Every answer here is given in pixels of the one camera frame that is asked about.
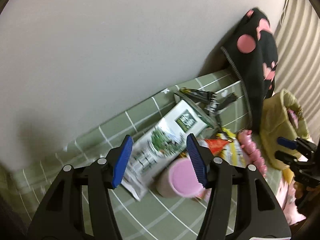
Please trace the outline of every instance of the round pink lid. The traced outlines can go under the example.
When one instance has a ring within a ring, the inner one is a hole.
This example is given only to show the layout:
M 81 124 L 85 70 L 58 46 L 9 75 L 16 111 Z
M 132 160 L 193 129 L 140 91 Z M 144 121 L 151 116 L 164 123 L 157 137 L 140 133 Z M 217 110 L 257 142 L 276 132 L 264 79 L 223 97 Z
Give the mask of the round pink lid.
M 176 160 L 170 167 L 169 183 L 172 189 L 182 197 L 194 197 L 203 189 L 189 158 Z

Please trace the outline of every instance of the pink container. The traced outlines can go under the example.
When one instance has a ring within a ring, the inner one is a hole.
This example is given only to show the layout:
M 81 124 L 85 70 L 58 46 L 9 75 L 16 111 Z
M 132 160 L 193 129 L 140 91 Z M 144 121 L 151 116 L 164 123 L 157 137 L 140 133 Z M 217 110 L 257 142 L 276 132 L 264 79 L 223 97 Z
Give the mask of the pink container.
M 198 182 L 189 158 L 175 160 L 160 176 L 156 189 L 163 197 L 197 196 L 204 188 Z

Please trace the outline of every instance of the pink plush toy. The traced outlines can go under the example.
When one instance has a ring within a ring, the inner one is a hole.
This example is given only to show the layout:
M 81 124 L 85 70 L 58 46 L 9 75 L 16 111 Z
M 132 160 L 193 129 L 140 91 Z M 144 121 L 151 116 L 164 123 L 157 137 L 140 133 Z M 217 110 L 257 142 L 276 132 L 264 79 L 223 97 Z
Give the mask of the pink plush toy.
M 251 130 L 243 130 L 238 134 L 238 141 L 241 144 L 241 148 L 248 155 L 251 163 L 254 164 L 265 177 L 267 173 L 267 166 L 265 165 L 264 158 L 261 157 L 260 150 L 257 149 L 257 145 L 251 140 L 251 135 Z

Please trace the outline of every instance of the corrugated panel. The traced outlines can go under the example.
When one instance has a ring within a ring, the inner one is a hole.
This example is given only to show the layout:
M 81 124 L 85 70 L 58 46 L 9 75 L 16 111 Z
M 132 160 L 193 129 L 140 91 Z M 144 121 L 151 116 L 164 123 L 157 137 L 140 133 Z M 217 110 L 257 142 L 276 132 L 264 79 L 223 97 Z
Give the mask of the corrugated panel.
M 303 107 L 314 141 L 320 136 L 320 19 L 309 0 L 289 0 L 275 33 L 276 91 L 287 88 Z

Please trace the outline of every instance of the white wall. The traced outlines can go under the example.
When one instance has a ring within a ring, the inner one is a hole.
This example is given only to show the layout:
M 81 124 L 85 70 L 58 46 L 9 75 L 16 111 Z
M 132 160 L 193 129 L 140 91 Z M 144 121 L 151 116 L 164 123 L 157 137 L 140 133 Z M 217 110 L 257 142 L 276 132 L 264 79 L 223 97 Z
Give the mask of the white wall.
M 24 167 L 199 75 L 251 7 L 284 0 L 10 0 L 0 15 L 0 163 Z

